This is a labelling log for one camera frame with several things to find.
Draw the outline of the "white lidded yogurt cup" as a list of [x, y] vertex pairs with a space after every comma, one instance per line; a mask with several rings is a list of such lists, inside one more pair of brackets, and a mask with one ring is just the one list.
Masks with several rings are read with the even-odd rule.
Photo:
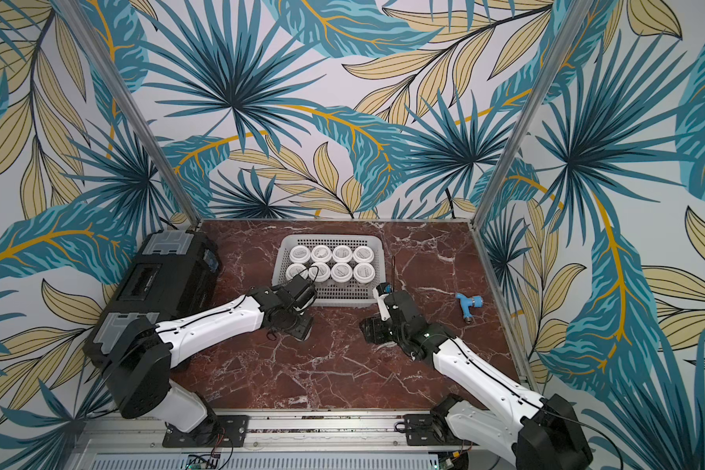
[[354, 279], [360, 284], [369, 284], [376, 278], [376, 270], [369, 262], [359, 262], [354, 267]]
[[321, 262], [327, 264], [333, 259], [333, 250], [326, 245], [314, 246], [311, 250], [311, 261], [315, 264]]
[[332, 258], [335, 264], [349, 264], [354, 258], [354, 250], [347, 245], [338, 245], [333, 249]]
[[315, 283], [324, 283], [331, 277], [330, 266], [326, 262], [314, 262], [307, 270], [307, 277]]
[[368, 246], [359, 246], [352, 253], [352, 258], [357, 264], [372, 264], [375, 252]]
[[289, 260], [292, 264], [306, 264], [311, 260], [311, 249], [305, 245], [296, 245], [290, 249]]
[[285, 270], [286, 279], [290, 281], [296, 276], [301, 276], [301, 278], [307, 278], [307, 267], [304, 264], [294, 262], [293, 264], [287, 266]]
[[336, 262], [330, 268], [330, 277], [335, 283], [344, 284], [353, 279], [354, 269], [347, 262]]

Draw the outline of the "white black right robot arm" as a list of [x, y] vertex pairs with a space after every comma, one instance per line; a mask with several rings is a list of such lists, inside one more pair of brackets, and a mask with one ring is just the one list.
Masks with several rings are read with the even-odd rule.
[[405, 291], [382, 283], [373, 291], [379, 313], [360, 330], [369, 344], [397, 344], [477, 399], [451, 396], [431, 411], [440, 432], [476, 444], [518, 469], [586, 469], [593, 452], [567, 399], [547, 399], [491, 366], [442, 323], [430, 323]]

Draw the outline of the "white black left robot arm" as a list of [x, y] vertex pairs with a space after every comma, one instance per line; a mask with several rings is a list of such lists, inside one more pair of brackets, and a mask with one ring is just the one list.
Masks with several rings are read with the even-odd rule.
[[127, 325], [101, 367], [102, 378], [124, 419], [156, 418], [207, 446], [225, 435], [206, 400], [172, 380], [172, 370], [192, 356], [228, 339], [262, 329], [309, 337], [313, 319], [306, 310], [315, 287], [258, 288], [202, 313], [158, 324], [148, 318]]

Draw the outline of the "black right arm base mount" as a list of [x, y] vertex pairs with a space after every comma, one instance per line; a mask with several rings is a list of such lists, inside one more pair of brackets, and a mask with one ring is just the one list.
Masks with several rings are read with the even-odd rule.
[[395, 431], [404, 434], [410, 447], [462, 446], [441, 417], [428, 413], [411, 413], [395, 424]]

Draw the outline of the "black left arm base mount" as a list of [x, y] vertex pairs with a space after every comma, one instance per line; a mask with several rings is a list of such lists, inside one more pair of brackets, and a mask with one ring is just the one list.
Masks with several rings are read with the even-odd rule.
[[184, 433], [174, 425], [166, 425], [164, 448], [242, 448], [246, 439], [249, 415], [208, 416], [193, 431]]

